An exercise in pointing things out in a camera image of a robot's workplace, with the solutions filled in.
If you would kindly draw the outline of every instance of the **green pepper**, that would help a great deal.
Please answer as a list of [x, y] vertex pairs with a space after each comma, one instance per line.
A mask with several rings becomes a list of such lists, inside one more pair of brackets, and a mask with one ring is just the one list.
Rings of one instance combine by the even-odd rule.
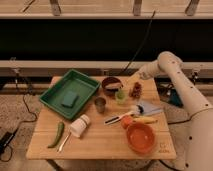
[[52, 144], [48, 145], [47, 147], [48, 148], [54, 148], [58, 142], [60, 141], [62, 135], [63, 135], [63, 132], [64, 132], [64, 123], [63, 122], [59, 122], [58, 123], [58, 130], [57, 130], [57, 134], [55, 136], [55, 139], [54, 141], [52, 142]]

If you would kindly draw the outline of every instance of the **gray floor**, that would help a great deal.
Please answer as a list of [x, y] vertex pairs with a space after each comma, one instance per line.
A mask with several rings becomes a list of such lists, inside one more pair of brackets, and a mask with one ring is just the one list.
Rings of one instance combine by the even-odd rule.
[[[213, 96], [208, 97], [213, 103]], [[26, 96], [31, 111], [39, 113], [41, 104], [38, 96]], [[5, 131], [13, 131], [17, 123], [23, 119], [31, 119], [31, 115], [23, 105], [21, 95], [0, 95], [0, 137]], [[168, 121], [179, 121], [187, 118], [187, 113], [178, 107], [163, 102], [165, 113]], [[177, 158], [172, 161], [165, 161], [170, 166], [184, 169], [185, 166], [185, 149], [187, 148], [187, 131], [188, 124], [171, 125], [170, 131], [177, 152]], [[25, 157], [30, 139], [32, 136], [35, 123], [25, 123], [18, 131], [15, 139], [11, 142], [13, 147], [12, 159], [7, 162], [0, 161], [0, 170], [4, 171], [51, 171], [53, 170], [46, 161], [27, 160]], [[7, 158], [9, 150], [2, 156]], [[143, 160], [73, 160], [73, 161], [57, 161], [64, 170], [73, 171], [108, 171], [108, 170], [143, 170], [148, 161]], [[156, 161], [149, 171], [168, 171], [162, 164]]]

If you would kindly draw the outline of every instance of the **white cup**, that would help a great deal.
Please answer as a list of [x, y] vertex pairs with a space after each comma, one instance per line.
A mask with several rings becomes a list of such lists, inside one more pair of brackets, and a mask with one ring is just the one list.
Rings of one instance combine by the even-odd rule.
[[87, 115], [82, 115], [70, 124], [70, 131], [72, 135], [80, 138], [86, 127], [90, 124], [90, 118]]

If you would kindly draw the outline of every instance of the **green sponge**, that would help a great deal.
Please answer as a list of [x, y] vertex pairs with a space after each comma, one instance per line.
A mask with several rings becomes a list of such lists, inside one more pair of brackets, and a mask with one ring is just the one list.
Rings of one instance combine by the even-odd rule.
[[78, 97], [78, 94], [76, 92], [73, 92], [73, 91], [68, 91], [66, 93], [66, 95], [64, 96], [61, 104], [64, 106], [64, 107], [72, 107], [76, 101]]

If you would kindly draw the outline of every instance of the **cable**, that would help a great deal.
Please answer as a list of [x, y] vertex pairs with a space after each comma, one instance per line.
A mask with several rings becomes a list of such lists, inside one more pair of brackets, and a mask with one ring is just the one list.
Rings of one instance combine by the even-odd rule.
[[182, 124], [182, 123], [186, 123], [186, 122], [189, 122], [189, 121], [191, 121], [191, 118], [190, 118], [190, 119], [183, 120], [183, 121], [168, 122], [168, 125]]
[[182, 170], [178, 170], [178, 169], [175, 169], [169, 165], [167, 165], [166, 163], [163, 162], [163, 160], [159, 160], [159, 162], [164, 165], [166, 168], [170, 169], [170, 170], [174, 170], [174, 171], [182, 171]]
[[8, 145], [8, 147], [10, 148], [10, 156], [7, 160], [2, 159], [0, 156], [0, 161], [2, 161], [2, 162], [9, 162], [13, 156], [13, 148], [10, 145]]
[[146, 41], [147, 41], [147, 38], [149, 37], [149, 33], [150, 33], [150, 30], [151, 30], [152, 21], [153, 21], [153, 18], [154, 18], [154, 16], [155, 16], [155, 13], [156, 13], [156, 11], [154, 11], [153, 14], [152, 14], [152, 16], [151, 16], [151, 19], [150, 19], [149, 24], [148, 24], [148, 27], [147, 27], [147, 29], [146, 29], [146, 34], [145, 34], [145, 36], [144, 36], [143, 41], [141, 42], [140, 46], [138, 47], [138, 49], [137, 49], [137, 51], [135, 52], [133, 58], [129, 61], [129, 63], [127, 64], [127, 66], [126, 66], [123, 70], [121, 70], [121, 71], [118, 73], [118, 76], [121, 75], [121, 74], [123, 74], [123, 73], [129, 68], [129, 66], [131, 65], [131, 63], [132, 63], [132, 62], [135, 60], [135, 58], [138, 56], [139, 52], [141, 52], [141, 50], [143, 49], [143, 47], [144, 47], [144, 45], [145, 45], [145, 43], [146, 43]]
[[[17, 89], [18, 93], [21, 94], [21, 92], [20, 92], [20, 90], [19, 90], [19, 87], [18, 87], [18, 80], [17, 80], [17, 77], [16, 77], [16, 79], [15, 79], [15, 85], [16, 85], [16, 89]], [[32, 119], [32, 120], [23, 120], [23, 121], [20, 121], [19, 124], [18, 124], [18, 126], [17, 126], [17, 129], [19, 129], [19, 127], [20, 127], [21, 124], [23, 124], [23, 123], [32, 123], [32, 122], [37, 121], [37, 119], [38, 119], [36, 113], [30, 111], [29, 106], [28, 106], [28, 104], [27, 104], [27, 102], [26, 102], [26, 100], [25, 100], [25, 96], [26, 96], [26, 94], [24, 94], [24, 95], [22, 96], [22, 100], [23, 100], [23, 102], [24, 102], [25, 107], [27, 108], [28, 113], [30, 113], [31, 115], [33, 115], [33, 116], [34, 116], [34, 119]]]

